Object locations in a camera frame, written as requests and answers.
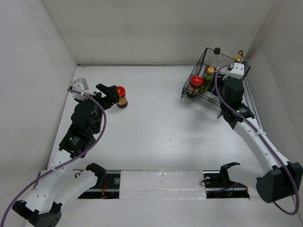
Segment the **sauce bottle yellow cap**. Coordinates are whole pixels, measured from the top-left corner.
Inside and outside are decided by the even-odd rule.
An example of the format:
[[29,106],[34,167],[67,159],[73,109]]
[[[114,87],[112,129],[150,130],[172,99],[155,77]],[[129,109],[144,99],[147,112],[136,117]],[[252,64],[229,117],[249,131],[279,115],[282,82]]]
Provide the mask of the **sauce bottle yellow cap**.
[[205,93],[213,80],[213,74],[215,69],[213,67],[208,67],[206,73],[203,76],[203,84],[200,87],[200,92]]

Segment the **small red lid jar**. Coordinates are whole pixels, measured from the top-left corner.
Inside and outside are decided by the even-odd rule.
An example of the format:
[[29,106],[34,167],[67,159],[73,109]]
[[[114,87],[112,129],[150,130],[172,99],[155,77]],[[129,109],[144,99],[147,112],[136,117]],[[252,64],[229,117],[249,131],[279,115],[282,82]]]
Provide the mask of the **small red lid jar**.
[[128,101],[126,98],[126,91],[125,88],[122,86],[117,86],[117,93],[119,96],[119,102],[117,103],[117,106],[119,108],[126,108],[128,105]]

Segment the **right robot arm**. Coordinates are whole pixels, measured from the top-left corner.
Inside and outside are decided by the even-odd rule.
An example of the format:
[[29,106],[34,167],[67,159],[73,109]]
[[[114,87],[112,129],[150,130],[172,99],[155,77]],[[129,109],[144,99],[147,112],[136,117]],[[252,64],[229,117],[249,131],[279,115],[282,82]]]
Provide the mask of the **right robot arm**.
[[266,203],[276,203],[286,197],[295,196],[296,204],[299,204],[303,167],[283,156],[259,127],[252,111],[242,102],[242,81],[228,76],[221,83],[216,83],[215,89],[223,118],[244,140],[259,163],[257,169],[240,163],[231,164],[219,174],[220,183],[230,186],[235,182],[251,187]]

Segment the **clear glass bottle gold pourer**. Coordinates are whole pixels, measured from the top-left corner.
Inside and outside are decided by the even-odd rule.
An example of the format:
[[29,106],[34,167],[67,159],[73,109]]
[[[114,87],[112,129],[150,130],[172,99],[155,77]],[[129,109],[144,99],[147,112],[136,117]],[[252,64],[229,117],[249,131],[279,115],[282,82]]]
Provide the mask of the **clear glass bottle gold pourer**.
[[238,54],[234,58],[234,63],[240,63],[240,64],[242,64],[242,61],[243,61],[243,51],[239,50]]

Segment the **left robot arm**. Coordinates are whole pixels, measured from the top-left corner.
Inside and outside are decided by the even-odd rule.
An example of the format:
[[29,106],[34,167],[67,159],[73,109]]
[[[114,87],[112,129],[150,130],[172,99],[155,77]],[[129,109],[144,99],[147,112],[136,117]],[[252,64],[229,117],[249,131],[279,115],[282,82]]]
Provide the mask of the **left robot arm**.
[[54,227],[62,216],[63,208],[76,200],[87,189],[105,183],[106,169],[91,163],[67,184],[75,167],[101,139],[107,124],[105,110],[119,102],[117,86],[96,85],[98,92],[70,86],[77,105],[71,115],[71,125],[59,144],[48,170],[28,185],[35,185],[24,199],[15,198],[10,208],[34,227]]

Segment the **red lid chili jar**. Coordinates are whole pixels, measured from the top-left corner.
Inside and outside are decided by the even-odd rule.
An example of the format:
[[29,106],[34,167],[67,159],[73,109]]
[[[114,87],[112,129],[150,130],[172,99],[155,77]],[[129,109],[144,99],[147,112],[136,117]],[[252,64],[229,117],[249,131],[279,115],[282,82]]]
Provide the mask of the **red lid chili jar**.
[[193,76],[189,81],[189,86],[187,88],[186,94],[189,97],[196,97],[203,83],[204,79],[202,77],[198,75]]

